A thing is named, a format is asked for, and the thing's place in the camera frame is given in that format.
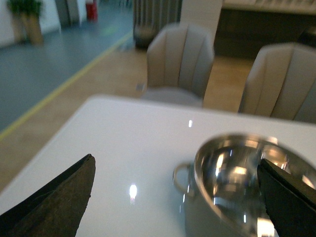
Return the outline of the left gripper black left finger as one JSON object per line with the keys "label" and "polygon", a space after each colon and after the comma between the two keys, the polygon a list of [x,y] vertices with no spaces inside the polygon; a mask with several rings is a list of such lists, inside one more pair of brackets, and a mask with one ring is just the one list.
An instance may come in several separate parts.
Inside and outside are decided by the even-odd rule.
{"label": "left gripper black left finger", "polygon": [[91,154],[77,161],[0,216],[2,237],[74,237],[86,211],[96,171]]}

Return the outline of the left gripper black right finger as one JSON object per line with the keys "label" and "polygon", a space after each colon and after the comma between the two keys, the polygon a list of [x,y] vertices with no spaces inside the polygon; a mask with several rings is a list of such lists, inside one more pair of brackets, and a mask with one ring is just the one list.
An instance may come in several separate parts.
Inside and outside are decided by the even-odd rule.
{"label": "left gripper black right finger", "polygon": [[257,177],[266,213],[280,237],[316,235],[316,191],[303,181],[262,159]]}

